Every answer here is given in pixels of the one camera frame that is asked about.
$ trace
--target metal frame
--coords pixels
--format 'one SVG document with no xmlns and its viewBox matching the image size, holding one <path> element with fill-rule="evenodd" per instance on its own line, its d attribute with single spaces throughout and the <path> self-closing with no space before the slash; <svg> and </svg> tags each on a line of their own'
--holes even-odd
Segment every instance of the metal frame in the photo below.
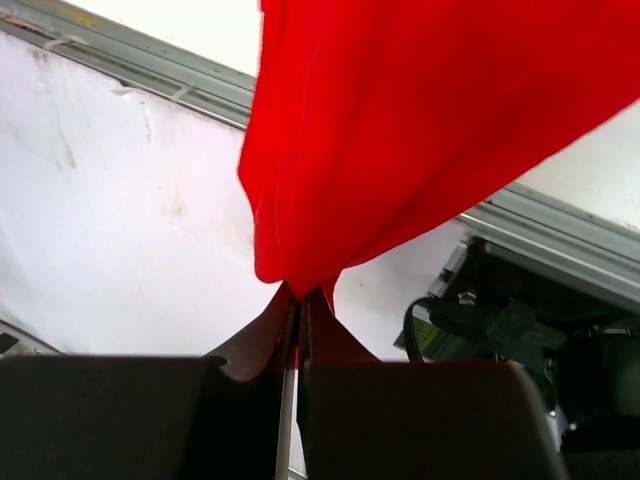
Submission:
<svg viewBox="0 0 640 480">
<path fill-rule="evenodd" d="M 0 0 L 0 30 L 238 129 L 254 79 L 58 0 Z M 64 39 L 63 43 L 52 40 Z M 462 214 L 481 236 L 538 266 L 640 299 L 640 235 L 514 184 Z"/>
<path fill-rule="evenodd" d="M 17 343 L 6 351 L 0 350 L 0 360 L 18 355 L 60 355 L 51 345 L 41 342 L 19 328 L 0 320 L 0 335 L 9 335 Z"/>
</svg>

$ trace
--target folded fabric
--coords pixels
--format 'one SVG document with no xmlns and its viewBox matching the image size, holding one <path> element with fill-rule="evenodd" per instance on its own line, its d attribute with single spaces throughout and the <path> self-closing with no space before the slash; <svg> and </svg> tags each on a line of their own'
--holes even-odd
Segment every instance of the folded fabric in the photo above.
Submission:
<svg viewBox="0 0 640 480">
<path fill-rule="evenodd" d="M 238 173 L 256 274 L 300 297 L 330 291 L 344 268 L 472 207 L 640 96 L 637 0 L 262 9 Z"/>
</svg>

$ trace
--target black plastic part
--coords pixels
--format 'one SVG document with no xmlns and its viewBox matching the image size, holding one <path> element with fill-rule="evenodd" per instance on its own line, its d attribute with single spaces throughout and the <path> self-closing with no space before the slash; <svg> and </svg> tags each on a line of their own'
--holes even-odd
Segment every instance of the black plastic part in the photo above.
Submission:
<svg viewBox="0 0 640 480">
<path fill-rule="evenodd" d="M 302 320 L 298 424 L 310 480 L 567 478 L 519 370 L 379 362 L 318 292 Z"/>
<path fill-rule="evenodd" d="M 0 355 L 7 353 L 9 349 L 18 344 L 19 341 L 20 340 L 13 335 L 4 332 L 0 333 Z"/>
<path fill-rule="evenodd" d="M 582 336 L 556 354 L 563 452 L 640 449 L 640 337 Z"/>
<path fill-rule="evenodd" d="M 640 451 L 587 452 L 564 455 L 571 480 L 629 480 L 640 478 Z"/>
<path fill-rule="evenodd" d="M 429 336 L 428 345 L 419 343 L 421 353 L 443 360 L 478 358 L 490 352 L 513 360 L 535 381 L 550 412 L 555 410 L 556 398 L 548 358 L 576 332 L 594 325 L 640 332 L 640 319 L 600 297 L 528 270 L 523 265 L 531 261 L 514 263 L 519 256 L 510 252 L 505 257 L 504 252 L 484 240 L 474 241 L 453 276 L 447 273 L 444 293 L 425 299 L 422 306 L 437 330 Z M 472 303 L 461 301 L 468 293 L 473 294 Z"/>
<path fill-rule="evenodd" d="M 420 351 L 420 345 L 418 344 L 416 328 L 413 322 L 413 308 L 416 305 L 420 305 L 421 301 L 423 301 L 423 299 L 415 300 L 411 302 L 411 305 L 409 305 L 409 307 L 407 307 L 407 310 L 404 313 L 404 319 L 402 321 L 402 337 L 404 340 L 404 347 L 407 350 L 407 357 L 409 358 L 409 361 L 424 363 L 422 352 Z"/>
<path fill-rule="evenodd" d="M 291 305 L 202 358 L 1 360 L 0 478 L 272 479 Z"/>
</svg>

